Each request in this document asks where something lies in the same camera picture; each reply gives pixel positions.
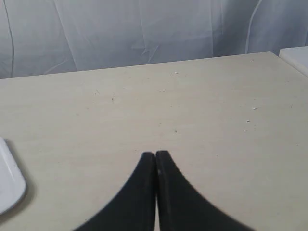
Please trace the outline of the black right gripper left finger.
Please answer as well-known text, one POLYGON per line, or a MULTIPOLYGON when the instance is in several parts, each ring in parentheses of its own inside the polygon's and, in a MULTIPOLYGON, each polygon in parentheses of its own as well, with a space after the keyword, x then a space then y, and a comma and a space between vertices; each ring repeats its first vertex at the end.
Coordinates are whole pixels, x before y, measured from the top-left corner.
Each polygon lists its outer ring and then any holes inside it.
POLYGON ((77 231, 153 231, 156 213, 156 160, 141 155, 130 178, 115 197, 77 231))

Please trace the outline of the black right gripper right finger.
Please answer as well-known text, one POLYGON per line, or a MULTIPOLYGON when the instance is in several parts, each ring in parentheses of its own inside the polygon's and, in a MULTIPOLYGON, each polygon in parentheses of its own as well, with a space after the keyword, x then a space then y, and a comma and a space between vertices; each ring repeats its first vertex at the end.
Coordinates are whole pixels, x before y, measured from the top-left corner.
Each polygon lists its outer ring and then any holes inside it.
POLYGON ((162 231, 239 231, 241 224, 209 203, 183 176, 168 151, 156 152, 162 231))

